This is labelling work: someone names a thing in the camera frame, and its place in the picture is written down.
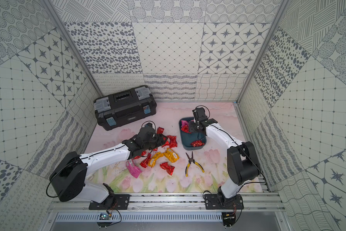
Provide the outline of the red tea bag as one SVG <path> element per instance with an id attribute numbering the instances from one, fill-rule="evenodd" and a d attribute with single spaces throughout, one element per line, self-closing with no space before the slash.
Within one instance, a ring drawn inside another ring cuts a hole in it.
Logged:
<path id="1" fill-rule="evenodd" d="M 139 156 L 134 157 L 134 159 L 139 159 L 139 158 L 146 157 L 146 156 L 147 156 L 147 152 L 143 151 Z"/>
<path id="2" fill-rule="evenodd" d="M 205 145 L 205 142 L 203 142 L 201 140 L 196 140 L 196 141 L 193 141 L 191 143 L 192 147 L 201 147 L 201 146 L 204 146 L 204 145 Z"/>
<path id="3" fill-rule="evenodd" d="M 151 160 L 151 153 L 148 153 L 146 158 L 140 163 L 140 166 L 143 168 L 147 168 L 150 160 Z"/>
<path id="4" fill-rule="evenodd" d="M 161 147 L 168 147 L 168 148 L 170 148 L 170 142 L 166 141 L 165 144 L 163 144 Z"/>
<path id="5" fill-rule="evenodd" d="M 169 147 L 171 149 L 178 146 L 177 141 L 176 141 L 176 136 L 169 135 L 168 138 L 169 138 Z"/>
<path id="6" fill-rule="evenodd" d="M 175 170 L 175 166 L 170 165 L 168 162 L 161 163 L 160 168 L 165 170 L 170 176 L 172 176 Z"/>
<path id="7" fill-rule="evenodd" d="M 157 134 L 163 134 L 163 132 L 164 132 L 164 128 L 161 128 L 161 127 L 158 127 L 156 130 Z"/>

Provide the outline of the magenta tea bag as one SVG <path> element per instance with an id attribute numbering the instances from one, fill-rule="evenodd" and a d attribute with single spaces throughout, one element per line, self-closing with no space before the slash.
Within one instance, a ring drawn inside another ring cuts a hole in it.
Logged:
<path id="1" fill-rule="evenodd" d="M 134 164 L 132 159 L 126 161 L 126 167 L 129 173 L 136 179 L 142 173 L 141 169 Z"/>
<path id="2" fill-rule="evenodd" d="M 180 122 L 181 122 L 181 127 L 189 126 L 189 122 L 186 120 L 181 120 Z"/>

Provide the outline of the teal plastic storage box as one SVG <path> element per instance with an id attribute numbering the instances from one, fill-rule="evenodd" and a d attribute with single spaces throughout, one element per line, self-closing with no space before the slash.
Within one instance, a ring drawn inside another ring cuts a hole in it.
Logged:
<path id="1" fill-rule="evenodd" d="M 203 133 L 199 133 L 199 132 L 187 133 L 187 132 L 184 132 L 181 130 L 181 126 L 182 126 L 183 121 L 190 122 L 193 119 L 194 119 L 194 117 L 184 117 L 184 118 L 180 119 L 178 122 L 182 146 L 185 150 L 188 150 L 188 151 L 194 151 L 194 150 L 202 149 L 207 143 L 207 138 L 206 138 L 206 136 L 204 136 Z M 192 143 L 194 141 L 201 141 L 204 143 L 204 145 L 194 147 L 194 146 L 192 146 Z"/>

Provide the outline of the yellow tea bag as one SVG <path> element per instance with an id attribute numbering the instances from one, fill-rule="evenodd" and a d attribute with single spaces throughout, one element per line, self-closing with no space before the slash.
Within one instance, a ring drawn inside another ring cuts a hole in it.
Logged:
<path id="1" fill-rule="evenodd" d="M 154 167 L 156 165 L 156 162 L 159 158 L 163 157 L 164 154 L 161 152 L 157 152 L 148 162 L 148 166 L 149 167 Z"/>
<path id="2" fill-rule="evenodd" d="M 171 148 L 167 148 L 163 155 L 172 163 L 180 159 L 179 155 L 175 153 Z"/>

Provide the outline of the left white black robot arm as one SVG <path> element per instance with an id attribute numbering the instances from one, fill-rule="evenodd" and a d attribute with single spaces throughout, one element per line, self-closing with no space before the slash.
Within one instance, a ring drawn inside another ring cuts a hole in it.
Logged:
<path id="1" fill-rule="evenodd" d="M 167 136 L 158 134 L 153 124 L 142 127 L 137 135 L 123 140 L 111 148 L 89 154 L 68 153 L 49 177 L 61 202 L 76 198 L 89 200 L 111 207 L 114 191 L 105 183 L 95 184 L 86 179 L 97 170 L 121 161 L 127 161 L 142 155 L 144 151 L 157 149 L 165 144 Z"/>

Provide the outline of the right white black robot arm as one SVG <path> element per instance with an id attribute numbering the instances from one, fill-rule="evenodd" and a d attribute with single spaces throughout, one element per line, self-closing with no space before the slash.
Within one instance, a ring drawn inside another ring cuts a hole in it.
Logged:
<path id="1" fill-rule="evenodd" d="M 217 120 L 205 114 L 204 107 L 197 106 L 192 112 L 194 118 L 189 122 L 189 131 L 202 133 L 227 150 L 229 178 L 218 188 L 217 197 L 222 204 L 234 200 L 245 184 L 262 175 L 255 147 L 226 132 Z"/>

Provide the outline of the pile of red tea bags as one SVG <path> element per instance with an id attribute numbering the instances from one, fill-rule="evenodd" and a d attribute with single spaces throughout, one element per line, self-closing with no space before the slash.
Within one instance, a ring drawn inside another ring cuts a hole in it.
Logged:
<path id="1" fill-rule="evenodd" d="M 185 132 L 185 133 L 191 133 L 190 130 L 189 130 L 189 125 L 188 124 L 184 124 L 182 127 L 181 127 L 181 131 L 182 132 Z"/>

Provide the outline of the black plastic toolbox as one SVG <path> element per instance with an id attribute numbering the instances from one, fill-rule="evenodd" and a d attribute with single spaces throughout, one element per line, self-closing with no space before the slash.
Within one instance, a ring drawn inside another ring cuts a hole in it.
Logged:
<path id="1" fill-rule="evenodd" d="M 156 114 L 157 103 L 147 85 L 94 100 L 97 123 L 106 131 Z"/>

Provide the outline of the white ventilation grille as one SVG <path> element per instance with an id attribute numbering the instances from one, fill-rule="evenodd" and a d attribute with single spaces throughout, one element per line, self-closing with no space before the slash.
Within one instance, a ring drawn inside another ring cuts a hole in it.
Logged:
<path id="1" fill-rule="evenodd" d="M 105 212 L 93 213 L 66 213 L 57 214 L 55 221 L 58 222 L 215 222 L 222 221 L 222 213 L 220 212 L 115 212 L 111 217 Z"/>

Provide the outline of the yellow handled pliers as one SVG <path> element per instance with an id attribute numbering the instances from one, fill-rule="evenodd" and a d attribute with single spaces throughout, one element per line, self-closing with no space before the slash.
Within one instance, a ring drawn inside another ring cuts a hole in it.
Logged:
<path id="1" fill-rule="evenodd" d="M 195 161 L 194 157 L 193 157 L 193 151 L 191 152 L 191 156 L 188 155 L 188 153 L 186 153 L 186 156 L 188 158 L 188 164 L 186 166 L 185 169 L 185 176 L 188 177 L 188 170 L 190 168 L 191 165 L 196 165 L 199 167 L 199 169 L 202 171 L 202 173 L 205 173 L 204 168 L 202 167 L 201 164 L 199 164 L 198 162 Z"/>

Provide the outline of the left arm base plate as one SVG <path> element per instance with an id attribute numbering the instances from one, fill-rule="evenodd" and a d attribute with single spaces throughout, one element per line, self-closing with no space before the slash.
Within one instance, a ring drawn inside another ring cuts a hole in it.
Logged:
<path id="1" fill-rule="evenodd" d="M 102 203 L 91 201 L 89 204 L 89 210 L 127 210 L 130 194 L 114 194 L 109 195 Z"/>

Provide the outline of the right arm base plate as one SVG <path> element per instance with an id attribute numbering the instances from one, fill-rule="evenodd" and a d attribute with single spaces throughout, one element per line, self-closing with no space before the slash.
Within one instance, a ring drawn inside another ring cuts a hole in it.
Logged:
<path id="1" fill-rule="evenodd" d="M 225 198 L 222 194 L 206 193 L 203 194 L 205 207 L 207 210 L 233 210 L 244 208 L 243 199 L 240 194 L 235 195 L 232 198 Z"/>

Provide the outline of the aluminium mounting rail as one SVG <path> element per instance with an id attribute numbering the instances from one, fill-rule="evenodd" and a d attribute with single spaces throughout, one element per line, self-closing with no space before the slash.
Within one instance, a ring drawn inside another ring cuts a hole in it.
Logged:
<path id="1" fill-rule="evenodd" d="M 130 198 L 112 206 L 121 212 L 199 212 L 207 211 L 209 200 L 203 193 L 132 193 Z M 213 211 L 233 212 L 285 212 L 280 196 L 275 192 L 241 192 L 243 208 L 215 206 Z M 53 201 L 49 212 L 88 212 L 90 201 L 75 199 L 69 202 Z"/>

